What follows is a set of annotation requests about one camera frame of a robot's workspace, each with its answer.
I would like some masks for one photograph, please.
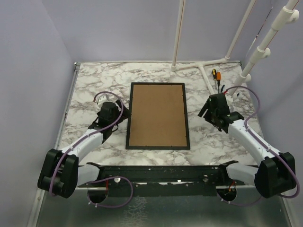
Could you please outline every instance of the marble table surface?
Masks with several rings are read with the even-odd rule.
[[[221,72],[221,84],[230,87],[241,72],[239,63],[227,63],[205,67],[211,78],[211,71]],[[95,120],[99,107],[93,97],[100,91],[111,91],[119,95],[126,107],[129,103],[131,82],[182,82],[186,86],[187,112],[191,150],[126,150],[127,121],[101,146],[90,152],[82,161],[100,165],[218,165],[238,160],[246,165],[255,164],[252,156],[235,139],[225,132],[212,131],[212,125],[197,116],[210,95],[199,69],[178,72],[170,70],[170,63],[83,63],[76,81],[75,90],[63,129],[60,148],[78,137]],[[234,110],[244,117],[253,113],[249,94],[239,91],[239,99],[233,102]],[[257,132],[257,119],[249,125]]]

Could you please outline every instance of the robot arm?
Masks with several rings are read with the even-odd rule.
[[[256,186],[265,198],[288,191],[296,186],[295,181],[279,159],[266,150],[246,129],[244,117],[238,112],[230,113],[225,94],[209,96],[206,104],[198,114],[219,131],[224,130],[234,137],[253,156],[258,168],[231,161],[220,165],[223,178],[240,180]],[[270,149],[279,155],[295,172],[294,157],[290,153],[281,153],[270,146],[263,138],[248,126],[249,130]]]
[[[121,108],[121,103],[119,101],[116,101],[116,103]],[[97,119],[80,138],[61,150],[51,149],[47,152],[38,179],[38,187],[40,189],[49,191],[54,169],[59,159],[69,150],[71,151],[63,159],[56,174],[53,184],[54,194],[69,198],[77,186],[95,181],[98,178],[100,168],[92,163],[79,166],[79,162],[111,136],[114,126],[102,132],[99,132],[99,130],[115,122],[121,113],[118,106],[112,102],[104,102],[97,113]],[[129,110],[123,106],[122,116],[115,126],[118,127],[118,124],[127,119],[129,114]]]

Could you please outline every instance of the light purple wall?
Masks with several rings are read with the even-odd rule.
[[[286,3],[286,0],[276,1],[251,52],[261,42]],[[302,1],[296,9],[303,12]],[[252,69],[249,87],[261,99],[258,116],[265,139],[282,152],[293,154],[296,175],[303,185],[303,18],[286,25],[268,47],[271,55]],[[303,192],[291,203],[303,224]]]
[[[188,0],[184,12],[178,59],[223,58],[250,0]],[[271,9],[270,0],[257,0],[232,51],[231,60],[244,60]]]
[[[270,10],[258,0],[232,58],[243,60]],[[179,0],[42,0],[74,61],[171,61]],[[179,61],[225,56],[250,0],[188,0]]]
[[[74,65],[40,1],[2,0],[0,21],[0,225],[24,227]]]

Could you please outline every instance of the bolt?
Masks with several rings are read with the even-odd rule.
[[[114,179],[114,181],[115,181],[116,183],[119,183],[120,180],[121,180],[121,178],[119,178],[119,177],[117,177],[117,178]]]

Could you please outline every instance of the metal floor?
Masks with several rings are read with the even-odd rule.
[[[254,188],[238,189],[235,201],[248,203],[258,198]],[[126,198],[108,198],[117,205]],[[86,190],[68,199],[46,195],[39,227],[288,227],[289,220],[280,197],[264,199],[252,207],[235,207],[218,197],[134,197],[119,209],[88,205]]]

